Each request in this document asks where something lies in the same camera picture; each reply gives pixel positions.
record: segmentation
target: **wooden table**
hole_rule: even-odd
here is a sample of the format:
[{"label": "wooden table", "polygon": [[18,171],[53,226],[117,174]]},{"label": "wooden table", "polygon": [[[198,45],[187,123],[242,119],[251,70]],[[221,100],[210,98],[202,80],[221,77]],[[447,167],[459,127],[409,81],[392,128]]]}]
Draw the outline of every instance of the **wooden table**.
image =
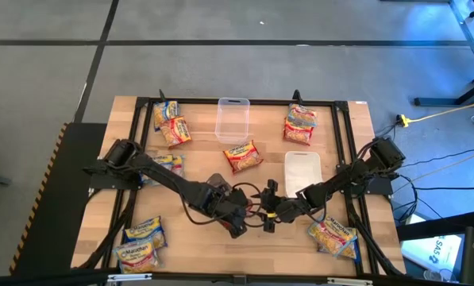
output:
[{"label": "wooden table", "polygon": [[[136,100],[136,97],[130,96],[115,98],[101,156],[106,154],[116,139],[127,138]],[[330,108],[314,109],[318,112],[318,126],[314,129],[311,146],[303,146],[282,140],[286,106],[251,105],[249,139],[254,140],[264,162],[236,175],[232,174],[231,167],[222,153],[233,145],[219,143],[214,135],[217,105],[181,104],[181,113],[187,121],[193,141],[168,149],[162,134],[151,130],[145,152],[151,156],[169,153],[184,155],[188,180],[205,181],[213,173],[219,172],[230,184],[250,182],[263,189],[267,179],[274,179],[279,183],[278,195],[284,195],[283,163],[284,154],[288,151],[317,152],[321,158],[323,178],[327,180],[335,175],[338,159]],[[359,149],[374,137],[368,106],[366,102],[349,102],[349,110],[356,148]],[[137,141],[141,137],[145,109],[142,113]],[[341,125],[346,158],[349,158],[344,124]],[[246,188],[245,192],[247,195],[253,194],[251,188]],[[72,267],[82,264],[106,235],[115,194],[115,190],[102,190],[87,204]],[[366,199],[373,237],[395,267],[405,272],[390,203],[381,195],[366,195]],[[327,203],[327,209],[330,215],[347,225],[343,195],[334,194]],[[194,211],[191,211],[191,214],[198,221],[207,220]],[[158,251],[164,263],[164,267],[158,269],[158,272],[356,275],[353,261],[316,252],[316,245],[306,233],[306,228],[312,223],[306,216],[297,218],[292,224],[277,225],[274,234],[265,233],[262,229],[248,229],[246,234],[232,239],[227,230],[218,223],[206,226],[190,223],[175,192],[162,186],[144,187],[137,195],[133,225],[157,215],[162,217],[168,242],[167,248]],[[249,222],[257,224],[259,221],[251,219]],[[370,272],[363,239],[360,240],[360,245],[364,271]],[[110,265],[116,265],[114,257]]]}]

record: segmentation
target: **yellow and black hazard tape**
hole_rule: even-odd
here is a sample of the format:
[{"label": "yellow and black hazard tape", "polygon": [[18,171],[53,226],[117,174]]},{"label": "yellow and black hazard tape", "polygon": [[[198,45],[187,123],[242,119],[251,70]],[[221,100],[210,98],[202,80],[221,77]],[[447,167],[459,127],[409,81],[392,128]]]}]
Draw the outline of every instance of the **yellow and black hazard tape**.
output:
[{"label": "yellow and black hazard tape", "polygon": [[16,264],[18,260],[20,259],[20,253],[23,250],[23,246],[25,245],[25,241],[27,239],[27,236],[29,235],[30,227],[32,225],[34,217],[36,216],[37,208],[39,208],[40,199],[42,198],[44,188],[46,187],[46,183],[48,182],[49,173],[53,168],[53,163],[55,162],[56,154],[59,152],[59,147],[60,147],[60,144],[62,143],[62,138],[64,138],[64,132],[66,128],[67,128],[67,123],[64,123],[64,125],[60,129],[59,136],[56,139],[55,149],[53,150],[53,154],[49,159],[48,169],[44,173],[43,180],[40,182],[39,191],[37,192],[36,199],[33,202],[32,210],[30,211],[30,214],[29,214],[29,219],[25,225],[25,230],[23,230],[23,234],[20,237],[20,242],[17,245],[16,252],[14,253],[13,260],[11,261],[11,265],[9,267],[9,272],[11,275],[13,275],[14,270],[16,269]]}]

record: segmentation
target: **ramen packet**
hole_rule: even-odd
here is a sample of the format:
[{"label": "ramen packet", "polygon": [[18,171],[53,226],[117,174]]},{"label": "ramen packet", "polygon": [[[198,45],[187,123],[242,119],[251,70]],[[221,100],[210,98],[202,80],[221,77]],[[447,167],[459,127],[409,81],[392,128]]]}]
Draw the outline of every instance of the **ramen packet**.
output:
[{"label": "ramen packet", "polygon": [[263,162],[258,150],[254,146],[254,141],[223,151],[223,153],[226,155],[226,159],[228,159],[233,173],[256,166]]},{"label": "ramen packet", "polygon": [[170,148],[191,140],[191,135],[189,135],[187,123],[183,116],[163,122],[160,125],[160,130],[164,135],[166,144]]},{"label": "ramen packet", "polygon": [[113,249],[122,273],[154,271],[160,266],[152,238],[125,243]]},{"label": "ramen packet", "polygon": [[313,129],[312,126],[303,126],[293,122],[290,118],[286,118],[284,120],[283,139],[310,146],[309,141],[313,136]]},{"label": "ramen packet", "polygon": [[180,116],[179,103],[176,101],[154,103],[152,112],[154,113],[154,130],[159,131],[163,122]]},{"label": "ramen packet", "polygon": [[168,246],[164,229],[160,225],[160,216],[148,219],[137,226],[124,230],[125,242],[135,242],[141,239],[152,239],[154,249]]},{"label": "ramen packet", "polygon": [[[352,234],[354,234],[355,237],[356,237],[356,228],[348,227],[348,230]],[[319,243],[318,244],[318,252],[319,253],[329,253],[329,250],[327,249],[327,247],[324,244]],[[350,242],[348,247],[344,248],[339,255],[356,260],[357,255],[356,255],[356,243],[355,243],[355,241]]]},{"label": "ramen packet", "polygon": [[356,234],[329,215],[322,222],[310,225],[307,228],[307,233],[318,244],[323,244],[326,250],[335,257],[356,239]]},{"label": "ramen packet", "polygon": [[[167,170],[170,170],[173,168],[173,155],[164,155],[164,156],[154,156],[152,157],[152,160],[154,160],[157,164],[165,167]],[[157,186],[160,185],[158,182],[155,180],[152,180],[148,177],[143,180],[144,184],[149,184],[151,186]]]},{"label": "ramen packet", "polygon": [[287,117],[303,126],[316,127],[318,124],[318,115],[316,111],[310,110],[304,106],[296,103],[290,104],[290,110],[287,113]]},{"label": "ramen packet", "polygon": [[175,174],[181,176],[181,177],[184,176],[183,160],[184,160],[183,155],[173,156],[173,165],[171,167],[171,171],[174,172]]}]

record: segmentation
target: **floor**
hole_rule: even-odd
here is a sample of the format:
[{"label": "floor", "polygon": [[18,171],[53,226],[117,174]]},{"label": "floor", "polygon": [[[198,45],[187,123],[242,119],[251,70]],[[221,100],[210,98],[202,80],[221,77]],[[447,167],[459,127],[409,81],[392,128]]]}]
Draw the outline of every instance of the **floor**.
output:
[{"label": "floor", "polygon": [[[0,40],[99,40],[111,0],[0,0]],[[463,15],[472,2],[457,0]],[[474,35],[474,19],[468,23]],[[378,0],[126,0],[109,40],[465,41],[448,4]],[[29,214],[56,136],[81,95],[83,122],[105,122],[115,95],[367,101],[375,130],[396,114],[417,118],[442,108],[418,96],[457,97],[474,79],[468,46],[111,46],[93,86],[84,90],[96,47],[0,45],[0,275]],[[474,148],[474,109],[397,129],[407,162]],[[404,168],[416,178],[462,157]],[[404,184],[396,180],[394,186]],[[416,182],[418,187],[474,186],[474,159]],[[413,197],[409,188],[394,204]],[[442,216],[474,211],[474,191],[422,191]],[[435,218],[423,204],[418,213]]]}]

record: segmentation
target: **clear plastic container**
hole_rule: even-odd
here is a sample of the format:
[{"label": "clear plastic container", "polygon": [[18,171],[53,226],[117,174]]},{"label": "clear plastic container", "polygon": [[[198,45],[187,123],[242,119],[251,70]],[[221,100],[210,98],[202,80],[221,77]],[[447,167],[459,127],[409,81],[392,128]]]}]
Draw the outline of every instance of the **clear plastic container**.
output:
[{"label": "clear plastic container", "polygon": [[219,142],[242,144],[249,130],[249,100],[222,98],[218,102],[218,120],[215,136]]}]

